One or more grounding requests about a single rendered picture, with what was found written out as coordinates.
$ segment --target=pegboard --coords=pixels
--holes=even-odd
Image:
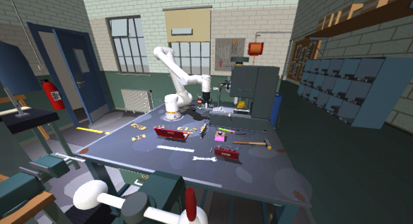
[[[215,39],[215,70],[231,71],[231,57],[244,57],[245,38]]]

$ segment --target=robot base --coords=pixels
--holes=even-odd
[[[174,113],[174,114],[166,113],[166,114],[165,114],[165,119],[170,120],[170,121],[175,121],[175,120],[180,119],[181,116],[182,116],[182,115],[181,115],[180,112],[177,112],[177,113]]]

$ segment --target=blue door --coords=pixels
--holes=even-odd
[[[104,85],[100,84],[99,72],[92,61],[90,51],[93,50],[88,48],[82,35],[57,29],[53,29],[53,33],[85,112],[93,123],[109,112],[103,93]]]

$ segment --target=blue lampshade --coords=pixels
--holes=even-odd
[[[20,49],[5,42],[0,42],[0,81],[14,95],[42,90]]]

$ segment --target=wrench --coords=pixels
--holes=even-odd
[[[202,157],[197,157],[194,156],[194,158],[192,160],[211,160],[211,161],[217,161],[216,157],[212,157],[212,158],[202,158]]]

